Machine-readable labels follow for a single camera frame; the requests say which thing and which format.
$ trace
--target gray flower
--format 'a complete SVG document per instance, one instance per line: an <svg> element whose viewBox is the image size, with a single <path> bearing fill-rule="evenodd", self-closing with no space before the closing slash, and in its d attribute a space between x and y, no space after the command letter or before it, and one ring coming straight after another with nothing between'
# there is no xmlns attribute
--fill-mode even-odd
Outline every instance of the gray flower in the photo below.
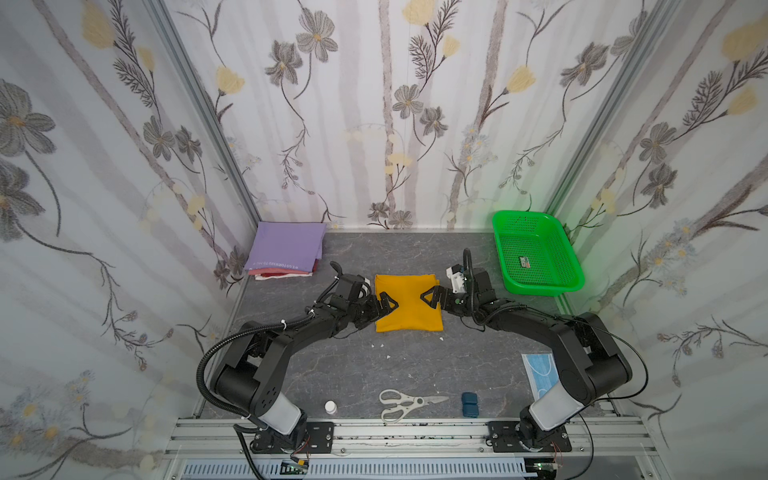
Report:
<svg viewBox="0 0 768 480"><path fill-rule="evenodd" d="M48 115L31 111L32 102L21 87L0 80L0 154L15 157L29 144L41 154L50 154L56 146L40 132L53 130Z"/></svg>
<svg viewBox="0 0 768 480"><path fill-rule="evenodd" d="M402 228L410 228L413 225L411 217L413 217L413 214L411 214L410 210L397 210L392 214L392 219L389 221L389 223L393 228L397 230Z"/></svg>
<svg viewBox="0 0 768 480"><path fill-rule="evenodd" d="M563 76L560 80L560 85L567 87L573 80L578 80L579 84L586 85L589 77L592 76L592 71L603 68L607 58L607 45L590 43L582 53L576 55L578 65L572 68L564 68L563 72L560 73Z"/></svg>
<svg viewBox="0 0 768 480"><path fill-rule="evenodd" d="M272 84L280 86L283 76L292 84L299 83L296 69L303 65L303 61L299 52L296 51L296 44L287 41L279 43L275 40L272 43L270 58L275 61L275 66L264 68L264 71L270 76Z"/></svg>
<svg viewBox="0 0 768 480"><path fill-rule="evenodd" d="M22 238L17 222L21 215L39 215L45 209L22 191L29 185L29 175L21 168L0 160L0 238L4 242Z"/></svg>
<svg viewBox="0 0 768 480"><path fill-rule="evenodd" d="M443 133L448 130L448 125L440 123L443 118L440 107L424 110L422 117L419 119L424 124L424 135L429 135L434 130L435 135L442 137Z"/></svg>
<svg viewBox="0 0 768 480"><path fill-rule="evenodd" d="M214 276L219 280L219 290L224 290L227 286L227 275L230 274L230 269L227 266L226 260L219 260L216 262L216 269L214 270Z"/></svg>
<svg viewBox="0 0 768 480"><path fill-rule="evenodd" d="M614 46L611 47L611 55L626 55L632 48L634 39L640 33L640 29L643 28L645 18L648 16L648 12L643 10L640 14L632 19L629 24L629 35L623 35L617 37L614 41Z"/></svg>
<svg viewBox="0 0 768 480"><path fill-rule="evenodd" d="M374 202L371 204L371 213L368 214L368 218L370 218L373 221L378 221L379 217L381 218L387 218L389 214L389 207L384 202Z"/></svg>
<svg viewBox="0 0 768 480"><path fill-rule="evenodd" d="M643 148L640 152L640 161L646 161L649 158L655 164L664 161L664 158L667 158L667 152L663 145L671 144L676 133L677 129L669 128L666 121L655 124L650 130L650 137L640 141L640 146Z"/></svg>
<svg viewBox="0 0 768 480"><path fill-rule="evenodd" d="M660 205L667 204L667 195L664 194L664 190L672 188L675 178L677 178L677 170L672 170L667 164L661 164L650 171L648 174L650 183L641 192L643 195L651 195L649 207L658 208Z"/></svg>
<svg viewBox="0 0 768 480"><path fill-rule="evenodd" d="M414 115L421 113L424 108L424 104L420 101L416 101L419 96L419 86L403 85L395 91L395 98L397 103L392 106L394 111L400 111L400 118L408 118L413 112Z"/></svg>
<svg viewBox="0 0 768 480"><path fill-rule="evenodd" d="M328 51L337 51L339 46L330 38L333 33L333 22L325 12L318 10L315 16L308 8L301 9L299 23L304 30L309 33L299 33L296 35L296 43L299 50L304 53L315 51L315 56L320 61L328 61Z"/></svg>
<svg viewBox="0 0 768 480"><path fill-rule="evenodd" d="M233 275L240 275L243 272L243 265L245 265L248 256L245 253L241 253L235 245L230 253L230 259L227 262L228 267L232 270Z"/></svg>
<svg viewBox="0 0 768 480"><path fill-rule="evenodd" d="M144 139L152 145L152 154L155 158L163 158L170 161L170 149L174 146L174 134L169 131L163 132L160 123L152 115L148 122L144 122Z"/></svg>
<svg viewBox="0 0 768 480"><path fill-rule="evenodd" d="M176 132L176 141L179 144L179 151L182 154L187 154L191 164L194 163L195 154L203 154L203 149L200 148L200 141L192 140L192 134L183 125L181 125L181 130Z"/></svg>

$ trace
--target gray marble tabletop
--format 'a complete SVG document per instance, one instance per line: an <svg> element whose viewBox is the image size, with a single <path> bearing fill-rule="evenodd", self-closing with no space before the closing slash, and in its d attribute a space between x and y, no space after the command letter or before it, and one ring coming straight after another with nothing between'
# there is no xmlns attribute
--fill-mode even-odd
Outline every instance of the gray marble tabletop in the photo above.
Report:
<svg viewBox="0 0 768 480"><path fill-rule="evenodd" d="M490 273L497 295L557 312L550 297L516 296L505 290L492 233L328 233L313 276L249 281L231 332L251 319L273 323L301 315L333 280L331 260L345 273L371 281L376 274L434 273L442 285L450 286L445 269L462 262L465 247L472 249L474 266ZM283 393L310 418L328 417L323 408L327 400L338 405L337 418L378 418L384 408L378 395L384 389L449 397L410 417L461 417L462 392L477 393L480 416L518 416L533 401L521 354L548 353L548 348L514 333L470 329L447 313L442 319L442 332L377 333L370 326L346 339L314 343L291 357ZM471 319L464 320L475 326ZM348 327L339 336L352 331ZM599 414L596 409L585 413ZM233 415L206 406L202 418L229 417Z"/></svg>

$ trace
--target perforated basket bottom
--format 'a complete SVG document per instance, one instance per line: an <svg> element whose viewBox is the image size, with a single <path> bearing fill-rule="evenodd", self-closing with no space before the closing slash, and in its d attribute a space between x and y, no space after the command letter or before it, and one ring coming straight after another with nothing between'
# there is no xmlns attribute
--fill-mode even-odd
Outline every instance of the perforated basket bottom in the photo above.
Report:
<svg viewBox="0 0 768 480"><path fill-rule="evenodd" d="M567 254L554 235L498 236L506 273L516 283L532 286L568 286L576 281L568 264ZM522 266L521 257L528 259L531 268Z"/></svg>

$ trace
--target wall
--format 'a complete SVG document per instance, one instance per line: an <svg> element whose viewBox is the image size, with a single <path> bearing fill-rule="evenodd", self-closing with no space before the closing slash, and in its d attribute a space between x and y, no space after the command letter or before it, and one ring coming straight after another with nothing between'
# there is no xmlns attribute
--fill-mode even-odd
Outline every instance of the wall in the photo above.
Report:
<svg viewBox="0 0 768 480"><path fill-rule="evenodd" d="M768 471L766 74L764 2L684 2L558 214L677 480Z"/></svg>
<svg viewBox="0 0 768 480"><path fill-rule="evenodd" d="M0 3L3 477L149 478L199 396L253 232L169 60L139 2Z"/></svg>
<svg viewBox="0 0 768 480"><path fill-rule="evenodd" d="M265 220L377 230L545 209L653 6L166 3Z"/></svg>

